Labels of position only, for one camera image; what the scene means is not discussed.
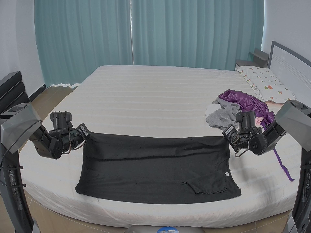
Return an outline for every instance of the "purple ribbon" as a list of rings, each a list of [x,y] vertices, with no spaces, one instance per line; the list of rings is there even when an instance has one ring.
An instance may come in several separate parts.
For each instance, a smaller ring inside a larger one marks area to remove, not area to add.
[[[261,122],[261,125],[263,126],[263,129],[266,130],[266,126],[263,121]],[[294,181],[294,179],[290,176],[290,172],[288,171],[287,167],[282,164],[282,160],[275,148],[273,149],[273,151],[275,153],[275,156],[277,157],[277,160],[279,161],[280,166],[282,167],[283,171],[286,173],[288,179],[290,181]]]

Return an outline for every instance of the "wall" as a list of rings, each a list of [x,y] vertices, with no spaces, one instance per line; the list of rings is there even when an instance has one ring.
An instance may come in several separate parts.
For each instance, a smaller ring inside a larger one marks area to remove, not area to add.
[[[28,96],[44,85],[35,43],[34,0],[0,0],[0,79],[21,71]]]
[[[274,40],[311,61],[311,0],[265,0],[262,51]]]

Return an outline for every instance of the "white headboard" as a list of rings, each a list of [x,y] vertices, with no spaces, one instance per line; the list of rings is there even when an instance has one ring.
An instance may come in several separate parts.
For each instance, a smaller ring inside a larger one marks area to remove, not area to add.
[[[272,41],[268,68],[299,102],[311,107],[311,62],[309,60]]]

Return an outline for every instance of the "teal curtain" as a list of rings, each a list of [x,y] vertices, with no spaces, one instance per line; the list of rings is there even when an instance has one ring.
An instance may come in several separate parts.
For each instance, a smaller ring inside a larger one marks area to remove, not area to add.
[[[132,65],[129,0],[35,0],[47,86],[81,83],[102,65]]]
[[[135,65],[234,70],[261,48],[264,0],[131,0]]]

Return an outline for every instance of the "floral pillow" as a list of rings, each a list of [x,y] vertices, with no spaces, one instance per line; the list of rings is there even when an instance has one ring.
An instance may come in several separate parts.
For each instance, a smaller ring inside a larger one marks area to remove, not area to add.
[[[242,66],[235,70],[245,78],[263,102],[285,103],[287,100],[296,99],[269,68]]]

